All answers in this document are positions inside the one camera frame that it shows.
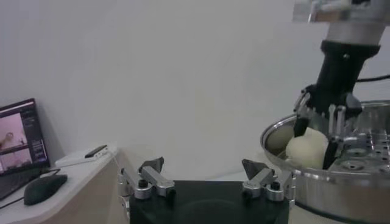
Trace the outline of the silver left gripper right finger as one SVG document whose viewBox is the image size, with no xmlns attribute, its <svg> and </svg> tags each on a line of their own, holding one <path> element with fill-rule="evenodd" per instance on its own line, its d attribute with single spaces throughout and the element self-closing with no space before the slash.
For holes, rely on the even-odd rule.
<svg viewBox="0 0 390 224">
<path fill-rule="evenodd" d="M 245 201 L 260 198 L 262 194 L 269 201 L 296 200 L 295 177 L 291 171 L 282 170 L 276 174 L 265 163 L 243 159 L 241 161 L 247 181 L 242 183 L 242 195 Z"/>
</svg>

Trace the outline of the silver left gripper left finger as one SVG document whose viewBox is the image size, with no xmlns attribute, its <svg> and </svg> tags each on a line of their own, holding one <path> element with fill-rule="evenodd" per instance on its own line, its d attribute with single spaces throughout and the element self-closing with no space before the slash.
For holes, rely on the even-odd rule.
<svg viewBox="0 0 390 224">
<path fill-rule="evenodd" d="M 124 187 L 128 187 L 130 194 L 138 200 L 148 200 L 155 189 L 158 196 L 171 198 L 176 194 L 176 185 L 173 180 L 165 178 L 162 174 L 164 158 L 145 161 L 138 170 L 119 170 L 118 179 Z"/>
</svg>

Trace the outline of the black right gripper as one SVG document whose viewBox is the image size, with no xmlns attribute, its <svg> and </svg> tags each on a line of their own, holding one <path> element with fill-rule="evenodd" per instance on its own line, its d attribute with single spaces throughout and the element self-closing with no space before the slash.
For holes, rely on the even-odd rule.
<svg viewBox="0 0 390 224">
<path fill-rule="evenodd" d="M 378 44 L 349 44 L 330 40 L 321 43 L 324 61 L 317 82 L 301 90 L 293 112 L 296 115 L 295 137 L 305 134 L 311 109 L 329 118 L 324 170 L 334 163 L 338 147 L 344 142 L 345 116 L 350 119 L 362 112 L 361 104 L 353 106 L 347 97 L 353 93 L 364 62 L 377 55 L 379 50 Z"/>
</svg>

